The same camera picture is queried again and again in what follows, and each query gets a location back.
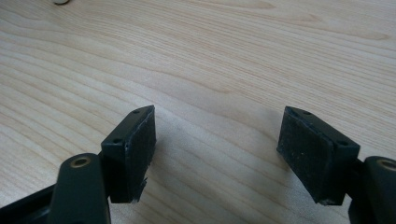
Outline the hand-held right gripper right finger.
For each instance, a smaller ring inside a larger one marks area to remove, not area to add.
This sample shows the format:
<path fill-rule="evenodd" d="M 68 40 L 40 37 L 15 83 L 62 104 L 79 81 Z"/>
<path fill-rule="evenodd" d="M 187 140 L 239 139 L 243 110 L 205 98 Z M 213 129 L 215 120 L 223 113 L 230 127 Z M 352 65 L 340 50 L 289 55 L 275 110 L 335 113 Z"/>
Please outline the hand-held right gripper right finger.
<path fill-rule="evenodd" d="M 287 106 L 276 150 L 315 203 L 343 203 L 359 144 L 314 114 Z"/>

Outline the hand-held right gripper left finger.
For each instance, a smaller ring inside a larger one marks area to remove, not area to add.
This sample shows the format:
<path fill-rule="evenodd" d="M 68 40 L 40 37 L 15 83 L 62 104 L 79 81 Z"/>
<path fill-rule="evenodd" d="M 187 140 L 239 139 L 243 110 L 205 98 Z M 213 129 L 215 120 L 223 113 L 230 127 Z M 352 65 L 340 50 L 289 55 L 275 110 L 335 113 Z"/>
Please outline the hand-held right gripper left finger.
<path fill-rule="evenodd" d="M 130 112 L 101 143 L 106 193 L 113 203 L 137 203 L 156 145 L 155 106 Z"/>

